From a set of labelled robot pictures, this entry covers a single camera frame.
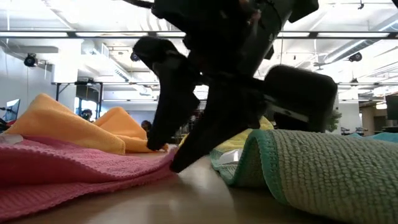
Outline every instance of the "light green towel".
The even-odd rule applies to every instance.
[[[348,223],[398,223],[398,144],[332,134],[254,130],[228,185],[267,187],[280,203]]]

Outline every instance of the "desk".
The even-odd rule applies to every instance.
[[[12,224],[335,223],[278,204],[269,192],[229,189],[208,158],[179,178],[78,198]]]

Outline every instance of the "orange towel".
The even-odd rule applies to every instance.
[[[146,148],[146,132],[122,108],[90,123],[45,94],[38,95],[6,133],[48,137],[115,154],[153,152]]]
[[[145,130],[121,107],[110,109],[94,124],[123,140],[126,153],[153,152],[146,147]]]

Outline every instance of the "cloth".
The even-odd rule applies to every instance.
[[[398,133],[379,133],[379,134],[375,134],[372,136],[366,136],[366,137],[362,137],[362,136],[354,133],[354,134],[350,134],[349,136],[355,137],[355,138],[366,138],[366,139],[374,139],[374,140],[382,140],[382,141],[398,143]]]
[[[254,130],[228,185],[267,188],[280,203],[346,223],[398,223],[398,144],[301,131]]]
[[[114,154],[153,152],[145,131],[122,108],[112,108],[90,123],[51,97],[40,94],[7,134],[40,136]]]
[[[126,152],[153,152],[147,148],[147,133],[121,107],[111,108],[93,124],[121,139]]]
[[[273,125],[271,124],[271,122],[269,122],[267,120],[267,118],[265,118],[264,116],[261,116],[260,119],[260,129],[261,130],[270,130],[270,129],[274,129]],[[228,152],[234,149],[242,149],[244,146],[244,143],[246,141],[246,139],[248,138],[249,134],[253,131],[253,129],[246,129],[243,132],[233,136],[232,138],[230,138],[229,140],[221,143],[220,145],[218,145],[216,147],[216,149],[220,152]],[[185,139],[188,137],[188,135],[186,135],[182,140],[179,146],[181,146],[183,144],[183,142],[185,141]]]
[[[1,143],[0,222],[169,177],[173,156],[173,149],[153,159],[119,156],[46,138]]]

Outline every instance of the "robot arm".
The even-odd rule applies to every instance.
[[[198,108],[195,86],[209,86],[205,112],[178,150],[173,171],[184,170],[241,131],[258,128],[267,107],[277,112],[282,129],[325,130],[337,92],[330,77],[280,65],[264,81],[253,78],[262,60],[271,57],[284,24],[316,11],[317,1],[125,1],[151,8],[186,33],[183,42],[190,50],[185,57],[171,41],[157,37],[142,37],[134,46],[160,80],[149,149],[159,150]]]

